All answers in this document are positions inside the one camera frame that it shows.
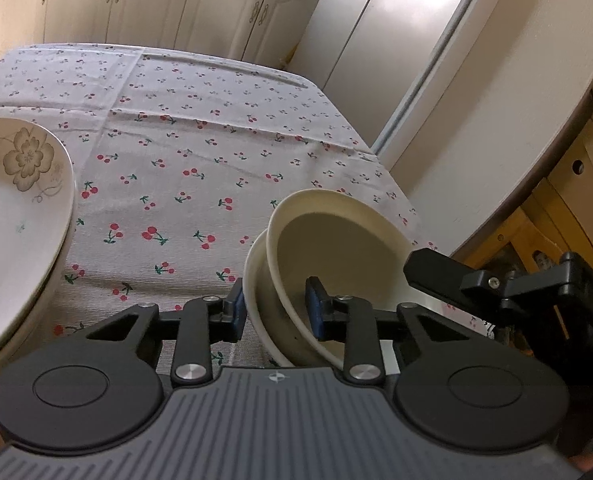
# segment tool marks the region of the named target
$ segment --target refrigerator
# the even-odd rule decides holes
[[[382,146],[396,131],[397,114],[435,68],[472,1],[320,0],[288,70],[321,88],[375,149],[380,134]],[[386,124],[390,132],[382,133]]]

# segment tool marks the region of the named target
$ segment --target white tablecloth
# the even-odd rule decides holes
[[[434,247],[376,156],[300,76],[167,50],[38,45],[0,60],[0,117],[51,130],[76,170],[77,230],[43,338],[142,301],[169,310],[227,294],[276,204],[300,189],[354,196]],[[268,362],[251,327],[235,348],[214,345],[215,366]],[[160,369],[170,359],[167,346]]]

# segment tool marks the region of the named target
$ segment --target silver screw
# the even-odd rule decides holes
[[[381,370],[374,365],[354,365],[350,368],[350,375],[359,381],[372,381],[381,375]]]
[[[188,381],[203,378],[208,373],[205,366],[197,363],[188,363],[178,366],[174,372],[177,374],[178,378],[186,379]]]

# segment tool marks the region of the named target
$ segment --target wall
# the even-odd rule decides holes
[[[444,252],[529,192],[592,80],[593,0],[499,0],[391,170]]]

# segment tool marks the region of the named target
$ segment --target gray ridged panel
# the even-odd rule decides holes
[[[276,379],[276,373],[285,378]],[[492,457],[425,441],[383,394],[329,368],[223,368],[176,390],[158,419],[115,449],[72,458],[0,453],[0,480],[573,480],[547,446]]]

